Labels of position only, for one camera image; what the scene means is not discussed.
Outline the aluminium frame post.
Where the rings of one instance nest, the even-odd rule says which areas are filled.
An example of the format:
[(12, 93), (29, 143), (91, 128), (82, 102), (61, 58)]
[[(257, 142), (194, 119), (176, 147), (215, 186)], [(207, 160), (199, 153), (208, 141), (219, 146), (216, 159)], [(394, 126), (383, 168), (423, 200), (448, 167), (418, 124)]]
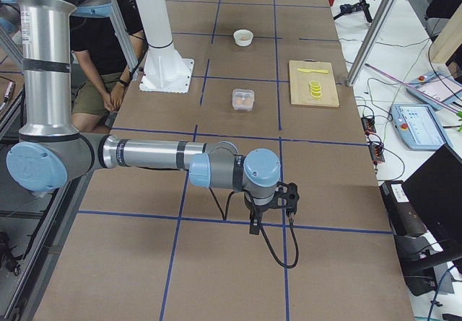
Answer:
[(388, 15), (391, 13), (396, 0), (381, 0), (380, 6), (372, 20), (369, 30), (363, 40), (357, 56), (350, 68), (345, 84), (352, 87), (356, 82), (362, 67), (365, 65), (368, 56), (370, 55), (374, 44), (376, 43), (380, 31), (385, 24)]

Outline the white pedestal column base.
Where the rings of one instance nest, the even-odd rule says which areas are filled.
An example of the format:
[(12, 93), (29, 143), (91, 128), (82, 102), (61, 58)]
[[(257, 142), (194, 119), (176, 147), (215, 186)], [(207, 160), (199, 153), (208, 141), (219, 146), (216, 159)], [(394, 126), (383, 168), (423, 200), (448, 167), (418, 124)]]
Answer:
[(194, 60), (175, 49), (165, 0), (136, 0), (148, 51), (140, 90), (185, 94)]

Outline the lemon slice four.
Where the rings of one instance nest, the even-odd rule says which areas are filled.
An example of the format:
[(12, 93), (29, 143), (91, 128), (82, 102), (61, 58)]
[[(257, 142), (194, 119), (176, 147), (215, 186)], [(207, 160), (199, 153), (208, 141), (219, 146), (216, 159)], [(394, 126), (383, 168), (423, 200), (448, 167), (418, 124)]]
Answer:
[(322, 93), (321, 93), (321, 92), (311, 92), (311, 93), (310, 93), (310, 96), (311, 96), (312, 98), (318, 100), (318, 99), (322, 98)]

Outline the lemon slice two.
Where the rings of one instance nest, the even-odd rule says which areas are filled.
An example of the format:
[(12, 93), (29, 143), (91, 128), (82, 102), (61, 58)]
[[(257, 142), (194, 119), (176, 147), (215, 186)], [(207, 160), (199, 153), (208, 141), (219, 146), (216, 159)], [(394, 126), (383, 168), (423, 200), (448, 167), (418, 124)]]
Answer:
[(320, 86), (320, 85), (316, 85), (316, 84), (315, 84), (315, 85), (312, 85), (312, 84), (310, 85), (310, 90), (315, 90), (315, 91), (317, 91), (317, 90), (320, 90), (320, 89), (321, 89), (321, 86)]

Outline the near blue teach pendant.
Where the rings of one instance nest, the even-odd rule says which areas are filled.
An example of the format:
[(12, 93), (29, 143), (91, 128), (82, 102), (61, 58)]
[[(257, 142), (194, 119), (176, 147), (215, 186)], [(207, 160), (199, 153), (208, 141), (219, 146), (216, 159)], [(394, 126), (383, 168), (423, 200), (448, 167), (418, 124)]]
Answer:
[(444, 144), (452, 146), (430, 105), (394, 103), (391, 115), (398, 135), (408, 148), (436, 151)]

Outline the blue teach pendant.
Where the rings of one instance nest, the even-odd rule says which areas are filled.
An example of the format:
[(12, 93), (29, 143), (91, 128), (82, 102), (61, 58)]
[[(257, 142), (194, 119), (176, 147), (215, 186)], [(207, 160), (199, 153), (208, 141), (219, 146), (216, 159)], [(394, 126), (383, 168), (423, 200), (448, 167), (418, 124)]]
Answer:
[(398, 135), (408, 148), (436, 151), (444, 144), (452, 146), (430, 105), (394, 103), (391, 115)]
[(427, 99), (423, 94), (427, 94), (446, 105), (461, 100), (461, 84), (441, 72), (429, 71), (411, 80), (409, 84), (411, 87), (407, 87), (406, 91), (422, 102), (431, 105), (435, 110), (441, 110), (443, 107), (435, 101)]

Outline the bamboo cutting board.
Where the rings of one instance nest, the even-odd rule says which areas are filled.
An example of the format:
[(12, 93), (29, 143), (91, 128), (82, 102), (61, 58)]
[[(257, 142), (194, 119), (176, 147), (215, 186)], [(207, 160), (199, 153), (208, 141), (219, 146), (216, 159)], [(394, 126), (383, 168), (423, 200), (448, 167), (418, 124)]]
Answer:
[(338, 107), (339, 98), (332, 65), (319, 61), (289, 61), (292, 105)]

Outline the clear plastic egg box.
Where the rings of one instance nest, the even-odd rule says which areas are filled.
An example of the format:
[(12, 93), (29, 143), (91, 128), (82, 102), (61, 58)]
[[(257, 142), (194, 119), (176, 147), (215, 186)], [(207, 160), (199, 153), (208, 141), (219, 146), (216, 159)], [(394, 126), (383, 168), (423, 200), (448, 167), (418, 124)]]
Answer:
[(251, 111), (255, 102), (255, 93), (251, 89), (234, 89), (232, 107), (237, 111)]

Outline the far blue teach pendant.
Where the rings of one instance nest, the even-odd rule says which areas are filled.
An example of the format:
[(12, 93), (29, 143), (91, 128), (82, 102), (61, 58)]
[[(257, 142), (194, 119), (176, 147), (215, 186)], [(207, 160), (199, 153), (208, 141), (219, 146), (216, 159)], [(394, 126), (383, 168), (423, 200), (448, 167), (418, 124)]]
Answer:
[(441, 72), (429, 71), (411, 80), (409, 84), (411, 87), (407, 87), (406, 91), (422, 102), (431, 105), (435, 110), (441, 110), (443, 107), (435, 101), (427, 99), (423, 94), (427, 94), (446, 105), (461, 100), (461, 84)]

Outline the yellow plastic knife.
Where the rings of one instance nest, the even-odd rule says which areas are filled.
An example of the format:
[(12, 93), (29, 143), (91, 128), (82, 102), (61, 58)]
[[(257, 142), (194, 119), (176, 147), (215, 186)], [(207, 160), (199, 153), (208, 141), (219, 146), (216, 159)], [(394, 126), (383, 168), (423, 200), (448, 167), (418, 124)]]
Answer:
[(303, 69), (297, 68), (297, 71), (302, 73), (318, 73), (318, 74), (328, 74), (329, 71), (327, 69)]

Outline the seated person in black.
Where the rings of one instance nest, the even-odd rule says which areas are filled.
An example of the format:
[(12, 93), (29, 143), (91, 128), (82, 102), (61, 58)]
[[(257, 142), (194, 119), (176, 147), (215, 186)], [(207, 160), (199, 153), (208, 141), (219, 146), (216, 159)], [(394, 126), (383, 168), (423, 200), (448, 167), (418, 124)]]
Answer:
[(81, 132), (109, 133), (105, 120), (119, 111), (131, 82), (122, 47), (108, 18), (70, 17), (71, 51), (86, 76), (72, 108)]

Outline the white round bowl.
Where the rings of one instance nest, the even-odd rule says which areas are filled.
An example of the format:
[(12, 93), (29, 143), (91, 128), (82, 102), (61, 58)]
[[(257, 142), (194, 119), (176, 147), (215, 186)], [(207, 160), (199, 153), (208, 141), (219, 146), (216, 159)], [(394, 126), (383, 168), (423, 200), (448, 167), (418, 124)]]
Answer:
[(235, 44), (240, 47), (247, 47), (253, 41), (253, 33), (250, 30), (236, 30), (233, 33)]

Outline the black computer monitor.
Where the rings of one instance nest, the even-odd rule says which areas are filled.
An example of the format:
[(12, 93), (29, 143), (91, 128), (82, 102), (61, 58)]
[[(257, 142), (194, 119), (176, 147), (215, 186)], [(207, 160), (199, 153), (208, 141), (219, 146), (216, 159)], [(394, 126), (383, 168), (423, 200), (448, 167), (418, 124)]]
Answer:
[(436, 289), (444, 264), (461, 265), (461, 158), (445, 144), (380, 192), (406, 285), (415, 296)]

